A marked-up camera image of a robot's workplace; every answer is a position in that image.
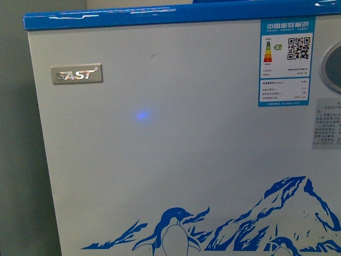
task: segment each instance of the freezer side panel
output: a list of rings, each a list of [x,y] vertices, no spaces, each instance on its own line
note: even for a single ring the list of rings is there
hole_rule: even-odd
[[[316,104],[341,100],[330,26],[307,106],[280,107],[258,106],[260,20],[30,31],[63,256],[338,255],[341,155],[312,149]],[[91,63],[102,83],[52,84]]]

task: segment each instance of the penguin graphic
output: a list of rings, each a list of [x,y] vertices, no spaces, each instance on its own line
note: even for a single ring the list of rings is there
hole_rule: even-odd
[[[271,242],[279,246],[273,256],[302,256],[298,253],[292,241],[286,237],[279,236]]]
[[[152,246],[153,256],[155,250],[161,247],[166,256],[187,256],[189,246],[200,251],[199,243],[187,235],[181,224],[181,221],[189,216],[193,216],[193,214],[188,213],[183,208],[168,209],[156,225],[154,233],[138,241],[133,247],[133,251],[146,244]]]

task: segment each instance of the silver logo badge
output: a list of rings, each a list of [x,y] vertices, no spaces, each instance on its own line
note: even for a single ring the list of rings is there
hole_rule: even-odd
[[[86,64],[76,66],[52,66],[53,84],[102,83],[102,65]]]

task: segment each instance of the white freezer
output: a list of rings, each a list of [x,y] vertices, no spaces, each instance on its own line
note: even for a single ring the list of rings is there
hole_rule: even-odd
[[[24,23],[63,256],[341,253],[341,1]]]

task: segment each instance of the blue lid trim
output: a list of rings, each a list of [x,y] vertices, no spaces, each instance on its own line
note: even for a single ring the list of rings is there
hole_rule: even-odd
[[[245,0],[219,3],[28,13],[26,30],[250,20],[340,14],[341,0]]]

